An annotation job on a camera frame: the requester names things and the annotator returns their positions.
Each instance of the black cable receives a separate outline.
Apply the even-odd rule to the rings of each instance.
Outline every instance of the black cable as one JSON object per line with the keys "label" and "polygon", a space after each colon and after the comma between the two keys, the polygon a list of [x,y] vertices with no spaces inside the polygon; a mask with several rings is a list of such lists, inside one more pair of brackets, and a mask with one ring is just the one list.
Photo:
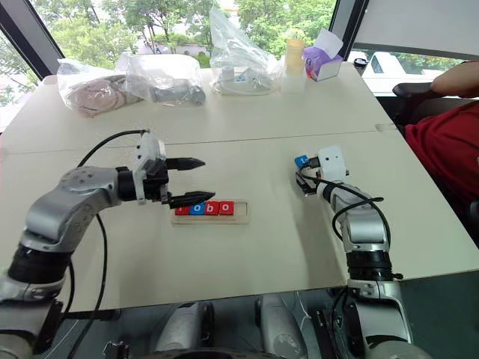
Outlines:
{"label": "black cable", "polygon": [[91,312],[90,318],[88,318],[87,325],[83,328],[82,332],[76,338],[75,344],[73,344],[73,347],[70,350],[70,353],[68,354],[68,359],[72,359],[75,357],[76,351],[82,344],[83,339],[87,335],[87,332],[90,330],[91,325],[93,324],[93,321],[95,320],[95,316],[98,312],[98,309],[100,308],[100,304],[103,299],[103,293],[105,292],[105,284],[106,284],[106,268],[107,268],[107,261],[108,261],[108,241],[106,238],[106,230],[105,226],[103,225],[103,221],[99,215],[97,215],[97,220],[98,224],[100,225],[100,228],[102,230],[103,234],[103,273],[102,273],[102,284],[100,287],[100,293],[98,294],[98,299],[97,303],[95,304],[95,308],[93,309],[93,312]]}
{"label": "black cable", "polygon": [[347,295],[347,286],[344,286],[338,294],[335,296],[335,300],[331,306],[331,312],[329,313],[329,322],[331,323],[331,337],[332,344],[335,349],[335,354],[338,359],[341,359],[341,353],[339,352],[338,343],[336,342],[336,329],[335,329],[335,311],[338,303],[343,295]]}
{"label": "black cable", "polygon": [[[121,136],[137,135],[137,134],[143,135],[145,132],[147,132],[147,130],[145,130],[145,129],[134,129],[134,130],[131,130],[131,131],[122,131],[122,132],[116,133],[114,135],[111,135],[108,138],[105,138],[103,141],[101,141],[95,147],[93,147],[90,152],[88,152],[86,154],[86,156],[80,161],[80,163],[78,163],[77,167],[81,167],[81,166],[85,165],[86,161],[89,160],[90,157],[92,157],[92,155],[96,151],[98,151],[99,148],[105,146],[105,144],[107,144],[108,142],[110,142],[110,141],[112,141],[116,138],[119,138]],[[98,224],[100,226],[100,229],[101,229],[102,235],[103,235],[102,283],[101,283],[101,286],[100,286],[100,292],[98,293],[98,299],[97,299],[97,303],[95,304],[95,308],[94,308],[93,312],[91,312],[90,318],[88,319],[88,322],[87,322],[86,326],[83,328],[82,332],[80,333],[80,335],[76,339],[75,344],[71,348],[70,353],[68,354],[68,358],[73,358],[75,356],[75,353],[77,352],[78,348],[82,344],[82,341],[85,338],[87,332],[90,330],[90,327],[93,325],[93,321],[95,319],[95,316],[98,312],[98,309],[100,308],[100,305],[101,305],[101,302],[102,302],[102,299],[103,299],[103,293],[105,292],[106,269],[107,269],[107,266],[108,266],[108,240],[107,240],[107,236],[106,236],[105,226],[103,225],[103,221],[102,221],[100,215],[97,214],[96,217],[97,217],[97,221],[98,221]],[[73,269],[73,263],[71,261],[70,261],[70,264],[68,265],[68,269],[69,269],[69,272],[70,272],[70,282],[72,284],[70,284],[70,297],[68,298],[68,304],[67,304],[67,307],[65,309],[64,315],[62,316],[61,321],[63,321],[64,319],[67,318],[67,314],[70,312],[70,308],[71,308],[71,305],[73,303],[73,297],[75,295],[75,271]]]}
{"label": "black cable", "polygon": [[[303,179],[307,179],[307,180],[311,180],[313,181],[315,184],[319,185],[320,183],[324,183],[326,185],[332,185],[334,187],[337,187],[337,188],[341,188],[343,189],[344,191],[346,192],[349,192],[351,194],[354,194],[356,196],[358,196],[359,198],[361,198],[362,200],[367,200],[368,198],[366,196],[364,196],[363,194],[351,189],[351,188],[348,188],[344,185],[341,185],[340,183],[336,183],[336,182],[331,182],[331,181],[327,181],[325,179],[319,179],[319,178],[316,178],[316,177],[311,177],[311,176],[306,176],[302,173],[302,170],[307,168],[308,167],[308,163],[305,163],[299,170],[298,172],[296,172],[298,174],[298,176],[300,176],[301,178]],[[383,224],[384,224],[384,228],[385,228],[385,231],[386,231],[386,238],[388,240],[388,244],[389,246],[391,247],[391,228],[389,227],[389,223],[388,223],[388,220],[386,219],[386,217],[384,216],[384,213],[382,213],[382,210],[375,204],[375,203],[369,203],[371,207],[373,207],[378,215],[380,216]],[[335,230],[335,234],[336,236],[339,234],[339,232],[337,230]]]}
{"label": "black cable", "polygon": [[382,197],[375,197],[375,198],[368,198],[367,200],[361,200],[359,201],[358,203],[354,203],[354,204],[351,204],[349,206],[346,206],[342,209],[340,209],[339,211],[337,211],[335,213],[335,215],[333,216],[332,218],[332,229],[334,230],[335,232],[335,235],[342,241],[343,240],[343,236],[338,232],[338,229],[336,227],[336,221],[338,220],[339,216],[342,215],[343,213],[349,211],[350,209],[353,209],[353,208],[356,208],[356,207],[360,207],[360,206],[364,206],[365,204],[372,204],[372,202],[383,202],[384,201],[384,198]]}
{"label": "black cable", "polygon": [[122,131],[122,132],[119,132],[119,133],[115,133],[114,135],[111,135],[110,137],[105,138],[97,146],[93,147],[91,149],[91,151],[89,153],[87,153],[87,155],[85,157],[83,157],[83,160],[81,160],[80,163],[78,163],[77,167],[83,166],[86,163],[86,161],[89,160],[89,158],[92,157],[92,155],[96,151],[98,151],[99,148],[105,146],[111,140],[114,140],[116,138],[119,138],[119,137],[125,136],[125,135],[136,135],[136,134],[143,135],[145,132],[147,132],[146,129],[134,129],[134,130],[131,130],[131,131]]}
{"label": "black cable", "polygon": [[68,304],[65,308],[63,316],[61,317],[60,323],[63,323],[64,320],[67,318],[67,315],[70,312],[70,308],[72,307],[73,297],[75,296],[75,270],[73,269],[73,262],[71,260],[68,264],[68,272],[70,273],[70,296],[68,297]]}

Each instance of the red shirt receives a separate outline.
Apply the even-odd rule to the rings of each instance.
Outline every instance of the red shirt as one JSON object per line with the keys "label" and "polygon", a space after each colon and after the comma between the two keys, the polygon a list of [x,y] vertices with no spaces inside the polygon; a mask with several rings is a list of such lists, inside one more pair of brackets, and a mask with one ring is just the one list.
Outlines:
{"label": "red shirt", "polygon": [[406,141],[462,217],[479,200],[479,101],[406,126]]}

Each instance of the window frame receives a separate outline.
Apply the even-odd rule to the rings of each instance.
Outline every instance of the window frame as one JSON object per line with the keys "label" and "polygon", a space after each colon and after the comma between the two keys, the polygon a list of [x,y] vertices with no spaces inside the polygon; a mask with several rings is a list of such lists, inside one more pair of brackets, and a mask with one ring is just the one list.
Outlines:
{"label": "window frame", "polygon": [[347,59],[361,26],[369,0],[336,0],[329,30],[343,41],[339,55]]}
{"label": "window frame", "polygon": [[40,80],[57,72],[64,54],[28,0],[0,0],[0,30]]}

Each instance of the window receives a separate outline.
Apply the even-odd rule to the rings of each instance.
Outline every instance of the window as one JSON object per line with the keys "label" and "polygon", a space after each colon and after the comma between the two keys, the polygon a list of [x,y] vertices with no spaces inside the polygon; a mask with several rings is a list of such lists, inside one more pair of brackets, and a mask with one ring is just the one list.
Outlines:
{"label": "window", "polygon": [[393,87],[401,82],[432,82],[463,62],[456,58],[353,49],[347,60],[353,62],[356,58],[369,61],[362,78],[377,96],[391,96]]}
{"label": "window", "polygon": [[314,43],[336,0],[30,0],[68,58],[112,68],[123,53],[191,55],[210,66],[209,12],[220,8],[260,48],[278,58],[286,41]]}
{"label": "window", "polygon": [[0,133],[37,87],[38,77],[0,32]]}
{"label": "window", "polygon": [[376,56],[373,56],[373,59],[371,60],[371,67],[373,68],[374,73],[384,73]]}

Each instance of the tissue box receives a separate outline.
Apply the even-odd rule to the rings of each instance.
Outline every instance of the tissue box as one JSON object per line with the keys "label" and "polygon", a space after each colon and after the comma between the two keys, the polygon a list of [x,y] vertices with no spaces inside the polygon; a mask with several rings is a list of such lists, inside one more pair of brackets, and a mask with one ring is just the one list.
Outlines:
{"label": "tissue box", "polygon": [[302,56],[305,59],[306,73],[314,81],[336,76],[343,62],[340,55],[330,58],[322,49],[314,46],[307,47]]}

